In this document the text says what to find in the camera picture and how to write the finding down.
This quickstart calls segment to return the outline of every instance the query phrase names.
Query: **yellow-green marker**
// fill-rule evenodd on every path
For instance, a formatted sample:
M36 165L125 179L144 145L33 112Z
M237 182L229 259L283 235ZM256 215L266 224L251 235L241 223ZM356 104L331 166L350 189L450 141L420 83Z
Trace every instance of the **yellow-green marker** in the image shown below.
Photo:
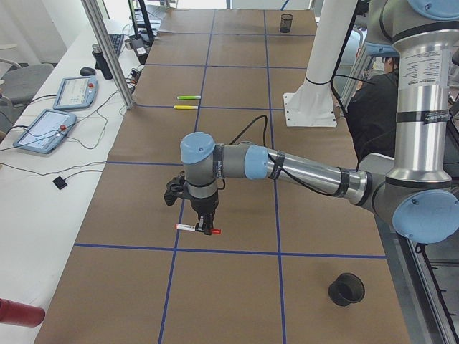
M200 95L179 95L177 100L199 100L201 99Z
M198 110L197 106L194 105L174 105L176 110Z

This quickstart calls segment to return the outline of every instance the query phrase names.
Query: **marker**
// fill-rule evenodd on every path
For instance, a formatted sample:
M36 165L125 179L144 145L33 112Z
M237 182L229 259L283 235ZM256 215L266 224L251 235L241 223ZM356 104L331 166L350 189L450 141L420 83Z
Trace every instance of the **marker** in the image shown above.
M179 95L177 100L199 100L201 99L200 95Z
M175 229L179 231L197 231L196 226L190 226L189 224L176 224ZM212 228L212 234L221 234L221 229Z
M175 229L178 229L180 231L196 231L195 226L190 226L188 224L176 224Z
M198 110L197 106L194 105L174 105L175 110Z

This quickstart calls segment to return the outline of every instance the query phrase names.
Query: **white table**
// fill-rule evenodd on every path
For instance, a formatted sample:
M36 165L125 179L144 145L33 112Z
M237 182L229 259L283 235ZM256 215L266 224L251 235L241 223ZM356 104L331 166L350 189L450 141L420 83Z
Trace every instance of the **white table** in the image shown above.
M107 21L106 27L109 33L121 33L123 24ZM77 77L82 67L94 67L91 45L96 42L88 24L36 97L55 94L63 77ZM119 61L125 75L138 66L132 50L124 49ZM113 80L105 80L100 71L96 77L99 89L95 103L87 110L75 111L78 118L90 114L116 91ZM30 124L43 109L52 108L53 102L54 98L32 103L17 125ZM100 110L108 119L108 125L100 144L93 150L65 139L62 145L46 156L16 148L0 151L0 162L46 173L93 161L105 161L123 120L120 114L122 107L121 97L116 94ZM78 123L70 136L85 145L94 146L104 122L104 119L93 114ZM11 147L20 134L20 130L10 132L0 145L0 150ZM68 186L62 190L58 190L52 180L89 168L102 170L103 167L104 164L99 164L49 176L34 176L6 166L0 167L0 298L47 310L101 173L78 174L70 178ZM0 324L0 343L33 343L38 331L39 327Z

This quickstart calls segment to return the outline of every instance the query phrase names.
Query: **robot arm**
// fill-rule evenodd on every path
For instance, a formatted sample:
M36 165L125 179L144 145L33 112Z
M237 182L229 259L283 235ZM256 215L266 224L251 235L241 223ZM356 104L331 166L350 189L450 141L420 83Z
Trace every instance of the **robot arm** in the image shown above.
M366 172L350 171L257 145L216 145L210 135L192 133L181 142L184 174L168 183L166 203L189 199L199 218L194 229L212 234L217 179L268 177L346 198L416 242L438 242L453 234L459 227L459 201L449 192L443 151L459 3L441 2L450 8L442 11L436 2L425 0L371 2L373 36L367 40L390 42L400 54L397 140L390 171L374 167L384 160L375 155L362 161Z
M293 156L258 145L215 144L206 133L188 134L181 142L184 174L167 184L164 199L168 205L176 198L189 199L198 214L195 231L212 231L215 209L218 207L218 178L271 178L299 183L327 196L343 197L362 205L371 190L371 175L364 171L349 171Z

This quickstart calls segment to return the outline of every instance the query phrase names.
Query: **desk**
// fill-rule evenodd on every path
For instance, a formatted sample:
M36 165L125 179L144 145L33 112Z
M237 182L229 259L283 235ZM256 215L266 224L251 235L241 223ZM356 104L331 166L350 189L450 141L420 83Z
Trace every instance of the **desk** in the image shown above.
M186 133L227 143L262 114L269 146L354 165L343 119L285 126L283 93L303 80L316 32L312 12L293 16L301 24L281 35L278 11L166 12L37 344L409 342L369 212L289 183L232 179L214 220L223 234L208 237L174 230L195 223L189 202L164 205ZM185 94L202 96L197 110L174 109ZM242 139L260 144L261 127ZM355 307L328 298L342 272L365 282Z
M123 25L107 21L110 33L119 33ZM91 44L96 43L88 24L56 66L36 97L56 93L63 77L78 76L81 67L94 65ZM124 49L119 58L125 75L138 66L131 50ZM99 90L95 103L87 110L75 111L78 118L89 115L116 91L113 80L105 80L100 71L96 77ZM28 125L45 108L52 108L54 98L38 100L24 111L17 125ZM70 166L93 161L105 161L123 120L120 95L115 95L100 113L107 119L105 134L93 150L84 149L78 142L65 140L48 156L11 149L0 152L0 162L40 173L60 171ZM94 146L105 121L96 114L78 123L70 136ZM11 147L22 131L7 135L0 149ZM104 164L92 169L102 170ZM36 305L47 309L55 292L87 207L98 184L100 173L81 173L69 179L69 185L58 190L52 180L66 177L80 168L58 175L33 176L6 166L0 168L1 240L0 240L0 297ZM0 342L33 343L39 327L21 328L0 324Z

